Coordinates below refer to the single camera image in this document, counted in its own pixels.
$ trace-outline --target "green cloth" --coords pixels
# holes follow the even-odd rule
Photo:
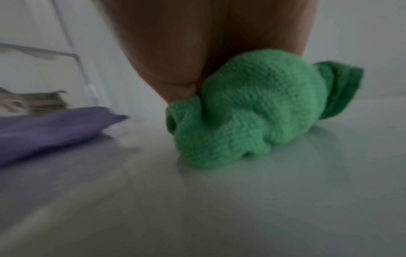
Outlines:
[[[199,96],[170,104],[167,129],[180,154],[197,167],[263,155],[341,113],[362,75],[362,69],[311,65],[279,50],[243,53],[209,77]]]

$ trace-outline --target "glossy white surface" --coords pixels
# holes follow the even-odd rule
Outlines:
[[[213,171],[162,124],[128,123],[1,171],[0,256],[405,256],[405,112],[356,101]]]

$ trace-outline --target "green microfiber cloth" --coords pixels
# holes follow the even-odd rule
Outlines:
[[[362,76],[362,69],[311,65],[279,50],[243,53],[209,77],[199,96],[170,104],[167,129],[180,154],[197,167],[263,155],[341,113]]]

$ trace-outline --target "purple bag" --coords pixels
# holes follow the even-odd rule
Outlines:
[[[91,139],[127,118],[105,107],[71,109],[40,117],[0,118],[0,167],[46,149]]]

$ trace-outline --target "crumpled cloth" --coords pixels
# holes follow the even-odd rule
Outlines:
[[[170,104],[167,129],[180,154],[197,167],[264,155],[319,119],[341,113],[362,76],[359,68],[311,65],[280,50],[243,53],[209,77],[199,96]]]
[[[46,149],[91,139],[127,118],[104,107],[77,108],[39,117],[0,118],[0,167]]]

